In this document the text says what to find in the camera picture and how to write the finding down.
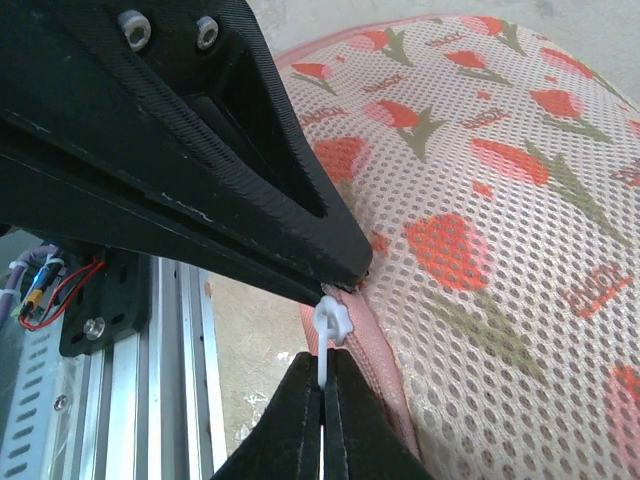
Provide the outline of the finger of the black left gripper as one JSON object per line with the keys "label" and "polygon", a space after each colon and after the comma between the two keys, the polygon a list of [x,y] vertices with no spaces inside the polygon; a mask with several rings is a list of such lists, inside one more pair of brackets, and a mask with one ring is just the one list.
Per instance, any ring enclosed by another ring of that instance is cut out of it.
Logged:
{"label": "finger of the black left gripper", "polygon": [[264,290],[372,260],[244,1],[3,2],[1,221]]}
{"label": "finger of the black left gripper", "polygon": [[330,183],[291,114],[1,116],[4,223],[202,267],[315,304],[330,281]]}

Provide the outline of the floral mesh laundry bag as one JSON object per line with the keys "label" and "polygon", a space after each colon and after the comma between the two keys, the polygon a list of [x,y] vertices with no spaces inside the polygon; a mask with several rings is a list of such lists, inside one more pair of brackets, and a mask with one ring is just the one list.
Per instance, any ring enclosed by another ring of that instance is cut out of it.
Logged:
{"label": "floral mesh laundry bag", "polygon": [[373,250],[345,345],[438,479],[639,475],[639,110],[488,16],[279,59]]}

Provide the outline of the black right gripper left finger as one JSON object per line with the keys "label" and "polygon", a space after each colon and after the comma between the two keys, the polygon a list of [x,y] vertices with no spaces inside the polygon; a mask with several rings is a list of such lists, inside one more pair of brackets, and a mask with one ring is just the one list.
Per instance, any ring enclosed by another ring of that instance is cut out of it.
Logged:
{"label": "black right gripper left finger", "polygon": [[216,479],[317,479],[321,399],[317,359],[297,354],[257,425],[214,474]]}

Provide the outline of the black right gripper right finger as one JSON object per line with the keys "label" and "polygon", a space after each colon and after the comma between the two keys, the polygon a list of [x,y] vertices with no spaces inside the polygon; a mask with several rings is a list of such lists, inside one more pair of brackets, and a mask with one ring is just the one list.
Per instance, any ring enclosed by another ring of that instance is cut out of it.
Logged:
{"label": "black right gripper right finger", "polygon": [[384,408],[348,351],[328,351],[324,390],[326,479],[428,479],[387,420]]}

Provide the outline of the white zipper pull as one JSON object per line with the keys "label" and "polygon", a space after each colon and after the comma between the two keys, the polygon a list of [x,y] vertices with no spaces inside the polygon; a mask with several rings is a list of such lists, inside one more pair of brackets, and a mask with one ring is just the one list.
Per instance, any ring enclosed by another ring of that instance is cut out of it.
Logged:
{"label": "white zipper pull", "polygon": [[346,306],[331,296],[325,295],[315,306],[312,324],[318,334],[317,380],[323,390],[328,378],[329,343],[342,346],[345,338],[353,331],[353,324]]}

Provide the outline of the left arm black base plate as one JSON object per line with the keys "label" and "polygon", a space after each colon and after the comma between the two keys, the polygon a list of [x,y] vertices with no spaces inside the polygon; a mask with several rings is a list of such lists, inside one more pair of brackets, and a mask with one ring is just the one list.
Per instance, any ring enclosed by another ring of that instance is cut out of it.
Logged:
{"label": "left arm black base plate", "polygon": [[151,316],[151,293],[151,257],[108,250],[63,314],[60,355],[90,355],[138,333]]}

